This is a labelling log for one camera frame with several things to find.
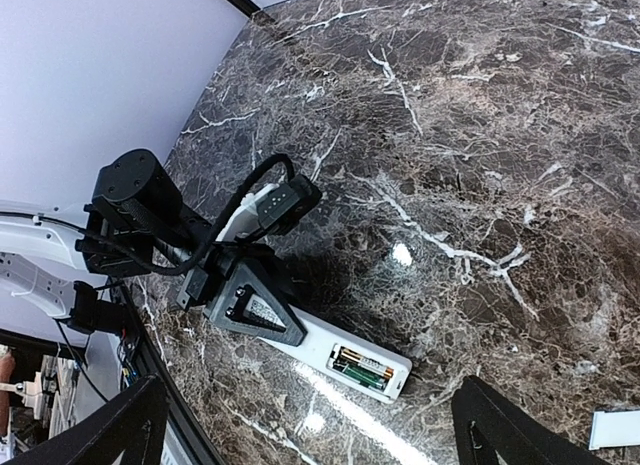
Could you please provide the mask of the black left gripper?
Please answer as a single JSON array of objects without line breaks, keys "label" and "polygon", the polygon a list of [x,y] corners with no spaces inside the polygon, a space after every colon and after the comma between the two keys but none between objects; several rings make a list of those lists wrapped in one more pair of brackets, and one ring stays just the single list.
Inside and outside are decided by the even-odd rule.
[{"label": "black left gripper", "polygon": [[243,251],[240,244],[215,244],[187,272],[177,304],[183,311],[207,304],[204,316],[220,329],[299,346],[307,330],[290,306],[299,296],[284,262],[268,245],[252,244],[261,264],[237,265]]}]

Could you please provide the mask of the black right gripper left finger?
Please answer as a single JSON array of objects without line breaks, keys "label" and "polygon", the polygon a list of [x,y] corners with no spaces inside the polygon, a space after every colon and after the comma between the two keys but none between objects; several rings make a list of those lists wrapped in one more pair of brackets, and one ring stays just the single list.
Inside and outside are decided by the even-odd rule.
[{"label": "black right gripper left finger", "polygon": [[9,462],[159,464],[169,403],[162,379],[136,381],[89,417]]}]

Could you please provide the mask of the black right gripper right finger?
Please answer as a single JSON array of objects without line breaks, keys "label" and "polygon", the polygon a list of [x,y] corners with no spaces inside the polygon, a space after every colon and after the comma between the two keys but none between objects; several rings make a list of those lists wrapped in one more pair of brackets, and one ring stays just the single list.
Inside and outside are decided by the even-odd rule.
[{"label": "black right gripper right finger", "polygon": [[551,432],[477,376],[464,378],[451,410],[461,464],[603,464]]}]

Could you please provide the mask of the white remote control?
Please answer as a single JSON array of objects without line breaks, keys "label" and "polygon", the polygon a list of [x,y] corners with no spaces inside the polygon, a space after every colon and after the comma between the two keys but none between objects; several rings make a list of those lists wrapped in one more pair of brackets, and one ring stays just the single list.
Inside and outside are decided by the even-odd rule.
[{"label": "white remote control", "polygon": [[298,346],[265,342],[342,384],[390,404],[400,395],[412,369],[409,359],[348,333],[302,310],[307,330]]}]

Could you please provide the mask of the white battery cover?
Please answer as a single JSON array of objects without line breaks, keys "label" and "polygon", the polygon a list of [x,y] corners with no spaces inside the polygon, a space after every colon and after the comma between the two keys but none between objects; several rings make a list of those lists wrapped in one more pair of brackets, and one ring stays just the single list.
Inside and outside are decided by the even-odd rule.
[{"label": "white battery cover", "polygon": [[640,444],[640,411],[596,411],[589,449],[634,447]]}]

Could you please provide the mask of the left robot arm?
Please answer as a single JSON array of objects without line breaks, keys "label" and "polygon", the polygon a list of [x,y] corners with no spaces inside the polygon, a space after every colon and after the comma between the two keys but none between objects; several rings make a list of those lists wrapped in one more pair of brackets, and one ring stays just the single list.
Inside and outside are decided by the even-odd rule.
[{"label": "left robot arm", "polygon": [[28,205],[2,211],[1,286],[78,332],[118,334],[126,323],[121,306],[36,259],[113,279],[177,277],[182,309],[200,307],[219,328],[297,347],[308,334],[298,294],[264,238],[290,232],[319,199],[290,158],[275,154],[209,221],[184,202],[151,151],[132,150],[100,170],[81,214]]}]

